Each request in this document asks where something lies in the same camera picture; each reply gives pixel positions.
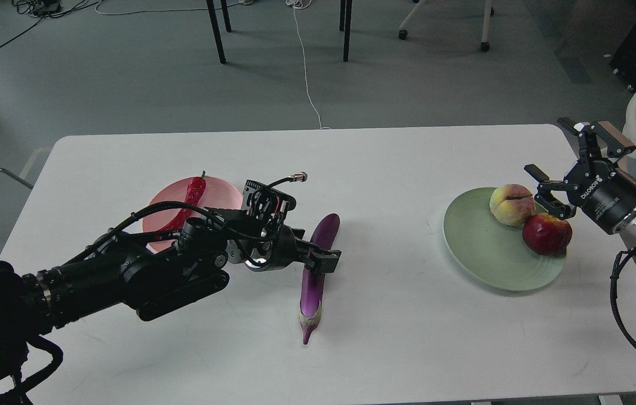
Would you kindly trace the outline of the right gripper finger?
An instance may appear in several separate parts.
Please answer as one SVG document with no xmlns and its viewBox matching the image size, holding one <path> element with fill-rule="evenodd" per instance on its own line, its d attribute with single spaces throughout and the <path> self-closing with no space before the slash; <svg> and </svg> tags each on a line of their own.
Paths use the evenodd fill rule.
<svg viewBox="0 0 636 405">
<path fill-rule="evenodd" d="M 577 211 L 575 206 L 564 204 L 552 194 L 553 191 L 565 193 L 575 191 L 574 184 L 549 179 L 548 175 L 535 164 L 527 164 L 524 166 L 524 170 L 538 182 L 537 193 L 534 195 L 534 200 L 538 205 L 541 205 L 550 215 L 562 220 L 575 216 Z"/>
<path fill-rule="evenodd" d="M 635 144 L 606 120 L 579 123 L 568 117 L 557 120 L 565 135 L 578 141 L 577 166 L 593 169 L 599 161 L 616 162 L 635 151 Z"/>
</svg>

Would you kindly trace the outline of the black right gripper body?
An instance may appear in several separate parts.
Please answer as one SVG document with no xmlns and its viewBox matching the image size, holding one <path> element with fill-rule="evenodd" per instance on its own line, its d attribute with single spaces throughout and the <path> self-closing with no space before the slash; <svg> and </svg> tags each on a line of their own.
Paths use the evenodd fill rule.
<svg viewBox="0 0 636 405">
<path fill-rule="evenodd" d="M 609 160 L 577 161 L 563 180 L 577 187 L 567 191 L 568 202 L 607 234 L 617 233 L 636 208 L 636 180 Z"/>
</svg>

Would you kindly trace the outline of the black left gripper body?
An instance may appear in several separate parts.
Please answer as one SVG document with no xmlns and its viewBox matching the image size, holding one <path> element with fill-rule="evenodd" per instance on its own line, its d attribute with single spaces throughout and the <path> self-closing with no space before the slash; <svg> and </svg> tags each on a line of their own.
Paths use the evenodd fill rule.
<svg viewBox="0 0 636 405">
<path fill-rule="evenodd" d="M 287 267 L 298 261 L 298 244 L 293 240 L 290 226 L 282 226 L 274 239 L 259 243 L 251 240 L 239 241 L 239 252 L 244 264 L 253 272 L 265 272 Z"/>
</svg>

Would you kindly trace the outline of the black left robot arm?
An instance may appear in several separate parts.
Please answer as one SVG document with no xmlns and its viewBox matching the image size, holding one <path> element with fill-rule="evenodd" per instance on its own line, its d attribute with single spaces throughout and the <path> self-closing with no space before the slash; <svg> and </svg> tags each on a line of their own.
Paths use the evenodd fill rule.
<svg viewBox="0 0 636 405">
<path fill-rule="evenodd" d="M 46 334 L 123 303 L 152 321 L 220 292 L 228 263 L 254 272 L 303 264 L 299 321 L 303 343 L 320 323 L 325 276 L 336 269 L 339 216 L 329 214 L 310 240 L 285 223 L 295 198 L 277 186 L 304 182 L 304 172 L 270 184 L 248 180 L 238 209 L 200 206 L 199 187 L 182 201 L 132 213 L 63 265 L 19 275 L 0 260 L 0 404 L 28 404 L 27 393 L 53 374 L 63 352 Z"/>
</svg>

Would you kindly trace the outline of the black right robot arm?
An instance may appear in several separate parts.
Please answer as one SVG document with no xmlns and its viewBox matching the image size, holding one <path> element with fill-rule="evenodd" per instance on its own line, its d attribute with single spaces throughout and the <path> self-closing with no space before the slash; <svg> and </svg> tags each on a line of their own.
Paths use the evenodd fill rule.
<svg viewBox="0 0 636 405">
<path fill-rule="evenodd" d="M 559 219 L 570 219 L 578 210 L 607 234 L 634 240 L 632 249 L 617 254 L 610 277 L 610 305 L 622 335 L 636 350 L 617 307 L 617 280 L 629 259 L 636 257 L 636 179 L 617 162 L 635 145 L 611 123 L 602 120 L 578 123 L 568 117 L 557 120 L 565 135 L 578 141 L 575 166 L 560 181 L 551 180 L 534 164 L 525 170 L 537 183 L 536 202 Z"/>
</svg>

